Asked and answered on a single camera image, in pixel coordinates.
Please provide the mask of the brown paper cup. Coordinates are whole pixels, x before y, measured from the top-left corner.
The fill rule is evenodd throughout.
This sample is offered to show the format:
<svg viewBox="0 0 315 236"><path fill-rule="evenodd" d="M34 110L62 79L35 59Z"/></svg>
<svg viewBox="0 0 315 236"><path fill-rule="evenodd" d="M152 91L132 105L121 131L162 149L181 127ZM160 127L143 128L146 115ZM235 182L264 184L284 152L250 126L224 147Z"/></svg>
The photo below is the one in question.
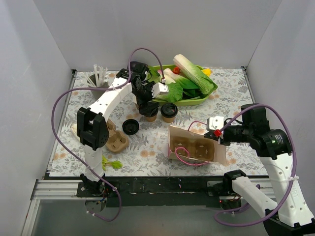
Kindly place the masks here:
<svg viewBox="0 0 315 236"><path fill-rule="evenodd" d="M172 122L174 121L174 119L175 119L175 116L173 116L173 117L165 117L165 116L162 116L162 119L163 119L163 121L166 122L166 123L172 123Z"/></svg>
<svg viewBox="0 0 315 236"><path fill-rule="evenodd" d="M154 122L157 119L157 114L151 116L144 116L144 118L147 122Z"/></svg>

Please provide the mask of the black plastic cup lid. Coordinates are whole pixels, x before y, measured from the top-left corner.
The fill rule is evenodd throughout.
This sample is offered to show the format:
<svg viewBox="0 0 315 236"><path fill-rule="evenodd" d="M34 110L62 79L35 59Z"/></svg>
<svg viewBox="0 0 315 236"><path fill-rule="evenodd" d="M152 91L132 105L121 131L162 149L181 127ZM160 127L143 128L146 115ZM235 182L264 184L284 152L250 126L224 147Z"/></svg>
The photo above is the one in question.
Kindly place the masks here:
<svg viewBox="0 0 315 236"><path fill-rule="evenodd" d="M178 113L178 108L174 103L166 103L162 105L160 112L165 118L173 118Z"/></svg>

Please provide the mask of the pink paper cake bag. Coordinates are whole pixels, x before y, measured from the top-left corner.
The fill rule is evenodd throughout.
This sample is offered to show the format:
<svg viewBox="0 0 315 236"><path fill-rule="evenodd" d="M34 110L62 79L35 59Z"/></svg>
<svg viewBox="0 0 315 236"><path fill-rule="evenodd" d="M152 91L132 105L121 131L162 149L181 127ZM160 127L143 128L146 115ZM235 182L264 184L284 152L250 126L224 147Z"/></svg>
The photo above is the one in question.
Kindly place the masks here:
<svg viewBox="0 0 315 236"><path fill-rule="evenodd" d="M212 163L226 164L226 146L192 132L193 121L187 129L173 125L168 127L168 155L189 166L203 166Z"/></svg>

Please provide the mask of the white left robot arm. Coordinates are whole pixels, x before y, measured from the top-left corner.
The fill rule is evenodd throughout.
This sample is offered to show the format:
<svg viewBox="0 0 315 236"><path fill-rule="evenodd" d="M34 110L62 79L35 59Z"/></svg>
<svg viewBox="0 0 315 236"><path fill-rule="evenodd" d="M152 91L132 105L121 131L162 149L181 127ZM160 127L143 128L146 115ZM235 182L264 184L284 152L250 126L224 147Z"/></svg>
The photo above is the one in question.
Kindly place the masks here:
<svg viewBox="0 0 315 236"><path fill-rule="evenodd" d="M114 109L123 99L133 94L140 114L152 117L158 111L158 103L154 99L169 91L165 79L157 82L149 81L148 65L132 62L127 68L121 69L112 84L92 105L81 107L77 112L77 136L84 146L86 171L80 175L84 188L93 196L104 193L105 185L101 178L104 176L102 167L103 147L110 143L115 150L121 150L121 134L115 134L109 129L108 119Z"/></svg>

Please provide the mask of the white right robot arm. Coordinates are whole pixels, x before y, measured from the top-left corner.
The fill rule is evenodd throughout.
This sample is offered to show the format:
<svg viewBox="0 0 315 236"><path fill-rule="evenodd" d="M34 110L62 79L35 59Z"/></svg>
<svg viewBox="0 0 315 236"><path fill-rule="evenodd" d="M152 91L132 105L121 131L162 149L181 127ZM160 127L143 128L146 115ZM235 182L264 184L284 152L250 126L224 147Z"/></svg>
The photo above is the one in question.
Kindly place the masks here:
<svg viewBox="0 0 315 236"><path fill-rule="evenodd" d="M261 217L259 220L232 224L214 219L228 227L263 224L270 236L303 236L315 232L315 216L309 209L296 175L297 155L288 127L269 105L246 104L233 118L216 116L207 119L205 138L229 146L248 143L267 171L275 199L264 194L241 170L224 174L223 191L240 195Z"/></svg>

